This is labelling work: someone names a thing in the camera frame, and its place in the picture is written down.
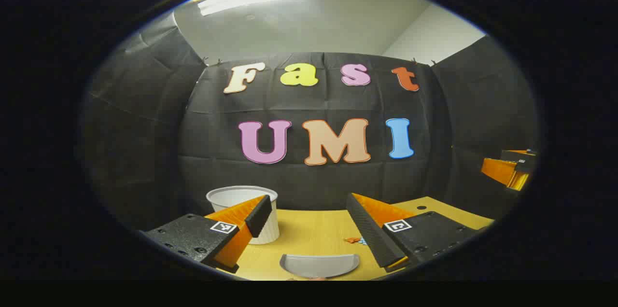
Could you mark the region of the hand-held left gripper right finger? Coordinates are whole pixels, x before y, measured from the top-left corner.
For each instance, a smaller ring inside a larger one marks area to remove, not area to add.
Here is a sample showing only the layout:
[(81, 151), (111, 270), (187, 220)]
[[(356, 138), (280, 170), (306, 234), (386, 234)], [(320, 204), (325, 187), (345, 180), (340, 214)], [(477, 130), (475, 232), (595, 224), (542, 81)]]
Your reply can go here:
[(351, 193), (346, 209), (378, 267), (388, 273), (442, 258), (488, 227), (488, 218), (428, 196), (388, 204)]

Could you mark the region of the wooden desktop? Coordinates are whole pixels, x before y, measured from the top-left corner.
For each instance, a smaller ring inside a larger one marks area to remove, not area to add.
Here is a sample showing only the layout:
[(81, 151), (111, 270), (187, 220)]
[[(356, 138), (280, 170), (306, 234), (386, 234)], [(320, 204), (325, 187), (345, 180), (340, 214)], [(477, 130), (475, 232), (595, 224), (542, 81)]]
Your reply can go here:
[(248, 245), (239, 258), (235, 276), (249, 280), (302, 280), (280, 266), (283, 254), (333, 256), (357, 254), (359, 266), (333, 280), (373, 280), (385, 276), (369, 247), (350, 244), (347, 238), (361, 238), (347, 210), (277, 210), (280, 236), (266, 245)]

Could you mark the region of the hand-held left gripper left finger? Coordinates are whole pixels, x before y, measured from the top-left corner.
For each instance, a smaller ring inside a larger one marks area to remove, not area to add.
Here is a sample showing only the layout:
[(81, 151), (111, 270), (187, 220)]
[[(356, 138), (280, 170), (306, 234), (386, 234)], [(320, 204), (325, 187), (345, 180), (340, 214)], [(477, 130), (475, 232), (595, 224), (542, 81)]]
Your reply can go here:
[(260, 195), (209, 215), (186, 214), (142, 234), (171, 252), (236, 273), (239, 258), (260, 236), (271, 211), (269, 195)]

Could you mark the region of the grey plastic dustpan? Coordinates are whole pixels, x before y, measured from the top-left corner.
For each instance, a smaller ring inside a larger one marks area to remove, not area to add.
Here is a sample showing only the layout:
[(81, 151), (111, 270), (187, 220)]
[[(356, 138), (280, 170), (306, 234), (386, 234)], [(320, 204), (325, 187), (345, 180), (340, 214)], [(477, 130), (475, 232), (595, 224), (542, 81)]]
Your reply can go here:
[(283, 254), (280, 266), (287, 272), (302, 278), (335, 278), (357, 269), (360, 257), (345, 255), (291, 255)]

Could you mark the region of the white ribbed garbage bin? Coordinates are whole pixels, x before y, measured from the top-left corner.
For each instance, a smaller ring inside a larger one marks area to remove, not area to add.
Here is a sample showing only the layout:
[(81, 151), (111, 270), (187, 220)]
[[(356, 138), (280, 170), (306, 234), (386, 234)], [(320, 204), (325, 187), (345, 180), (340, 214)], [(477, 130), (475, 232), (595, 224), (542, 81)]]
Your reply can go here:
[(207, 193), (207, 200), (212, 205), (214, 211), (219, 211), (261, 195), (270, 196), (272, 211), (264, 228), (261, 230), (260, 236), (258, 238), (253, 238), (250, 241), (250, 245), (267, 245), (280, 237), (280, 228), (277, 218), (278, 193), (276, 193), (276, 191), (252, 185), (228, 186), (209, 191)]

